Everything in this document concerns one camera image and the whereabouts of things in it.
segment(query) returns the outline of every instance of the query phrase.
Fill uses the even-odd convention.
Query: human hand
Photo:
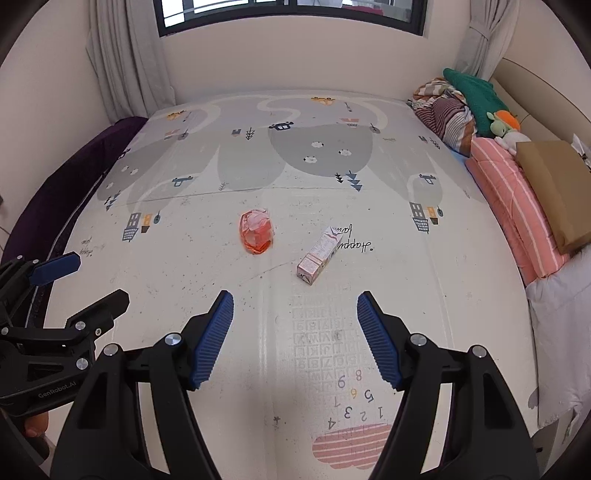
[[[49,425],[49,412],[40,413],[25,420],[25,436],[40,437]]]

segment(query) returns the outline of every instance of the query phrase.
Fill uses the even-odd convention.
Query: striped blanket
[[[451,149],[468,157],[476,122],[462,93],[445,79],[419,87],[410,100],[416,116]]]

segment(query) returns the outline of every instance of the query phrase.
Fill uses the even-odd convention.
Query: foam play mat
[[[273,225],[261,255],[239,236],[251,209]],[[328,226],[343,242],[308,285],[296,266]],[[232,293],[210,380],[190,393],[222,478],[369,476],[402,394],[381,379],[359,326],[365,290],[441,347],[485,345],[536,430],[531,324],[505,237],[464,166],[397,100],[257,92],[161,111],[67,251],[82,266],[55,284],[46,326],[117,288],[131,299],[99,349],[150,346]],[[166,470],[147,385],[141,395],[150,458]],[[439,464],[449,401],[443,386],[425,469]]]

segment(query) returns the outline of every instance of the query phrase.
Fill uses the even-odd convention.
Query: plush toy
[[[491,132],[497,142],[505,150],[509,151],[514,157],[517,155],[517,143],[518,142],[531,142],[527,135],[519,132],[521,125],[517,119],[505,110],[499,110],[494,115],[490,112],[486,116],[493,120],[491,125]]]
[[[524,135],[517,130],[510,130],[503,138],[495,137],[495,142],[497,142],[501,147],[509,151],[509,153],[515,157],[517,155],[516,144],[518,142],[531,142],[531,140],[527,135]]]
[[[494,115],[488,112],[486,116],[492,120],[491,132],[497,137],[504,137],[510,130],[521,130],[517,119],[506,110],[499,110]]]

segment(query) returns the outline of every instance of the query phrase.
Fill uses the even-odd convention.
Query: curtain
[[[470,25],[455,69],[489,80],[505,54],[519,13],[519,0],[470,0]]]
[[[111,123],[176,104],[152,0],[90,0],[86,51]]]

